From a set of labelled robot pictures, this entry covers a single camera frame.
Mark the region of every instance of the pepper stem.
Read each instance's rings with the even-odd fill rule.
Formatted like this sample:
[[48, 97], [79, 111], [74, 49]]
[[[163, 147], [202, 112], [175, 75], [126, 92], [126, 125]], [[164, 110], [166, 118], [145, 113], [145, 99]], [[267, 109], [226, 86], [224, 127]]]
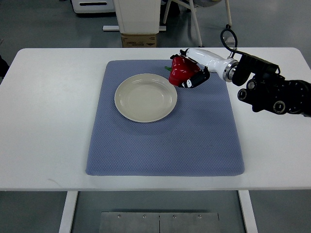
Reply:
[[167, 66], [165, 66], [165, 68], [166, 68], [169, 72], [172, 71], [172, 67], [167, 67]]

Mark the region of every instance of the chair leg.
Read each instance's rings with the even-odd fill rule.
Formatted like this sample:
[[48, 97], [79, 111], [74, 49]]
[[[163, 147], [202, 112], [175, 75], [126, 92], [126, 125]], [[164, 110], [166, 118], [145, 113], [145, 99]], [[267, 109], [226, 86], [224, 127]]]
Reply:
[[171, 2], [172, 2], [172, 0], [168, 0], [167, 3], [166, 3], [165, 13], [164, 13], [164, 17], [163, 17], [163, 23], [164, 24], [166, 24], [167, 15], [169, 14], [169, 9], [170, 9]]
[[227, 24], [227, 28], [231, 28], [232, 26], [232, 21], [231, 21], [231, 13], [230, 13], [230, 6], [229, 6], [229, 0], [225, 0], [225, 7], [227, 10], [227, 17], [228, 17], [228, 24]]
[[199, 30], [198, 20], [196, 18], [196, 14], [195, 14], [195, 8], [194, 8], [193, 0], [189, 0], [189, 4], [190, 4], [190, 10], [191, 10], [191, 19], [193, 20], [193, 23], [195, 26], [196, 35], [198, 37], [198, 42], [199, 42], [199, 47], [202, 47], [203, 44], [202, 44], [201, 34], [200, 34], [200, 30]]

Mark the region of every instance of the white table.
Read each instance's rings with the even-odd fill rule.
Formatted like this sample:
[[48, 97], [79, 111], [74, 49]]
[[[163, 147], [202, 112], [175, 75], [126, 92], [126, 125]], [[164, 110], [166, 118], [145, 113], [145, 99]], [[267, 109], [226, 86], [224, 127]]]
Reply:
[[[224, 48], [208, 48], [222, 57]], [[241, 48], [311, 82], [294, 48]], [[68, 191], [60, 232], [70, 232], [77, 191], [239, 190], [247, 232], [257, 232], [249, 189], [311, 188], [311, 118], [277, 116], [237, 99], [228, 83], [245, 172], [234, 177], [88, 176], [88, 147], [105, 67], [169, 59], [170, 49], [24, 49], [0, 85], [0, 190]]]

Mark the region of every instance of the plate rim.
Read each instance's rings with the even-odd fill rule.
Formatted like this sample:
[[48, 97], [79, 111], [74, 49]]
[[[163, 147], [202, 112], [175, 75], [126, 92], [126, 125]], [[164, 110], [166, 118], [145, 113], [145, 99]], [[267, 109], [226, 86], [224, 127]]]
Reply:
[[[164, 82], [161, 82], [161, 84], [166, 85], [166, 86], [168, 86], [168, 87], [170, 87], [170, 86], [173, 87], [173, 88], [169, 88], [169, 90], [171, 90], [171, 91], [173, 92], [173, 95], [175, 96], [175, 98], [172, 98], [172, 99], [175, 100], [175, 101], [174, 101], [174, 104], [173, 104], [173, 106], [172, 106], [172, 109], [171, 109], [167, 114], [163, 115], [163, 116], [160, 117], [160, 118], [156, 118], [156, 119], [152, 119], [152, 120], [137, 120], [137, 119], [133, 119], [133, 118], [128, 117], [128, 116], [126, 116], [125, 114], [123, 114], [123, 112], [119, 109], [119, 107], [118, 107], [118, 105], [117, 105], [117, 92], [118, 92], [118, 90], [120, 89], [120, 87], [122, 87], [122, 86], [124, 85], [125, 82], [128, 82], [129, 79], [133, 79], [133, 78], [135, 78], [135, 77], [137, 77], [137, 76], [142, 76], [142, 75], [157, 76], [158, 79], [162, 79], [162, 80], [164, 81]], [[142, 74], [136, 74], [136, 75], [133, 75], [133, 76], [131, 76], [131, 77], [129, 77], [129, 78], [126, 78], [122, 83], [119, 84], [119, 86], [117, 87], [117, 89], [116, 89], [116, 91], [115, 91], [114, 102], [115, 102], [115, 106], [116, 106], [118, 112], [119, 112], [120, 114], [122, 114], [125, 118], [127, 118], [127, 119], [129, 119], [129, 120], [131, 120], [131, 121], [134, 121], [134, 122], [138, 122], [138, 123], [151, 123], [151, 122], [155, 122], [155, 121], [161, 120], [161, 119], [165, 118], [167, 115], [169, 115], [169, 114], [173, 111], [173, 109], [175, 108], [175, 106], [176, 106], [177, 98], [178, 98], [178, 96], [177, 96], [176, 88], [175, 88], [174, 85], [170, 84], [170, 82], [168, 81], [168, 79], [166, 79], [166, 78], [164, 78], [163, 76], [158, 75], [158, 74], [153, 74], [153, 73], [142, 73]]]

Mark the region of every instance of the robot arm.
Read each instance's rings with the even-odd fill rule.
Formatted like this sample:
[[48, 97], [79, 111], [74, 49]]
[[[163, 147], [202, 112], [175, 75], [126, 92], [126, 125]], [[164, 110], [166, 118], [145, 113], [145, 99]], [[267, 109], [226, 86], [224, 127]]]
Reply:
[[227, 59], [202, 49], [180, 51], [183, 56], [205, 68], [190, 77], [179, 87], [194, 88], [208, 78], [206, 73], [217, 73], [226, 81], [243, 85], [251, 73], [255, 75], [246, 88], [238, 92], [238, 99], [252, 105], [254, 112], [266, 110], [275, 114], [303, 114], [311, 117], [311, 84], [302, 80], [287, 81], [280, 75], [279, 67], [273, 63], [242, 53], [239, 61], [231, 53]]

